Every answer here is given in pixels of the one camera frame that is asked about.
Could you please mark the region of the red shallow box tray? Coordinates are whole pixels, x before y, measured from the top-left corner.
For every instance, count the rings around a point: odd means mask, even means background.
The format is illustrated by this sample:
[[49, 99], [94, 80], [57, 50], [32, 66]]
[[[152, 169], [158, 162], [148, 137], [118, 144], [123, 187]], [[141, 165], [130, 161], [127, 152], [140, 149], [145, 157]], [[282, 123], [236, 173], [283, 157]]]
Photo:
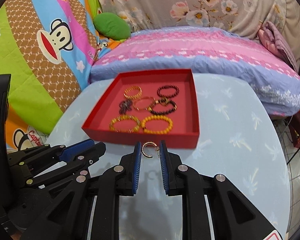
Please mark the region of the red shallow box tray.
[[[123, 93], [140, 86], [142, 96], [155, 98], [147, 111], [136, 111], [134, 100]], [[96, 141], [132, 145], [161, 140], [171, 148], [197, 146], [199, 114], [190, 69], [144, 70], [119, 74], [109, 85], [82, 125]]]

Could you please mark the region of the green plush cushion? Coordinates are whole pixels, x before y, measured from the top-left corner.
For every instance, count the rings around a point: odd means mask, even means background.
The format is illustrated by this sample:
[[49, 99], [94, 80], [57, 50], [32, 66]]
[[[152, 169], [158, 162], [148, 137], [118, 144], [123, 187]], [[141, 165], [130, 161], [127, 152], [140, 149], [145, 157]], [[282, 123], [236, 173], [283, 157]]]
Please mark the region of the green plush cushion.
[[111, 12], [103, 12], [93, 19], [95, 29], [105, 37], [113, 40], [125, 40], [130, 38], [129, 25], [119, 16]]

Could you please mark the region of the purple folded cloth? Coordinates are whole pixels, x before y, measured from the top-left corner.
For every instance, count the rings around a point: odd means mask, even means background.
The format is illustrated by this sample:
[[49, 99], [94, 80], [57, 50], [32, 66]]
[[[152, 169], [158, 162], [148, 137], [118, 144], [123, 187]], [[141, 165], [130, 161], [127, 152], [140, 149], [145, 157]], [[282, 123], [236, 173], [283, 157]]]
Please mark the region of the purple folded cloth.
[[272, 22], [263, 25], [258, 33], [261, 44], [276, 57], [288, 64], [295, 72], [299, 71], [294, 54], [285, 38]]

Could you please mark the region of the thin gold bangle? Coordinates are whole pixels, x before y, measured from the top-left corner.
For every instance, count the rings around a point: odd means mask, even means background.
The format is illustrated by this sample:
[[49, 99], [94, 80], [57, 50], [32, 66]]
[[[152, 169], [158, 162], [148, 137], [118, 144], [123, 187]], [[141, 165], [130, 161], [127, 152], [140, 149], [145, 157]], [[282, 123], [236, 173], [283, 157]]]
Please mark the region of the thin gold bangle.
[[133, 102], [133, 108], [136, 111], [147, 111], [148, 108], [153, 104], [155, 101], [154, 97], [151, 96], [143, 96], [140, 97]]

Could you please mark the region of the grey floral bedsheet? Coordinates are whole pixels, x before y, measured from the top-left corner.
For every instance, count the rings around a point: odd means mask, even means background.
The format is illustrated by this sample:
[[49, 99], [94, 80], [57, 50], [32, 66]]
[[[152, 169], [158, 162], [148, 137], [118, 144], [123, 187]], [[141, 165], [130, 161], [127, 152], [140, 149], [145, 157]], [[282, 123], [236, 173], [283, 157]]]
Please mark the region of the grey floral bedsheet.
[[257, 39], [273, 23], [300, 59], [300, 5], [297, 0], [98, 0], [104, 12], [125, 20], [132, 31], [163, 27], [215, 27]]

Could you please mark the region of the cartoon monkey colourful blanket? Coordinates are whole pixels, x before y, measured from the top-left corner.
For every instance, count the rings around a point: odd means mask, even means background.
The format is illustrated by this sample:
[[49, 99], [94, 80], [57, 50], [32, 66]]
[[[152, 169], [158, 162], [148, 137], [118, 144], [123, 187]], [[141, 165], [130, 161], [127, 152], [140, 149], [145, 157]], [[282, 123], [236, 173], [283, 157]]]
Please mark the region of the cartoon monkey colourful blanket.
[[0, 74], [10, 74], [8, 153], [40, 146], [118, 46], [100, 34], [98, 0], [0, 0]]

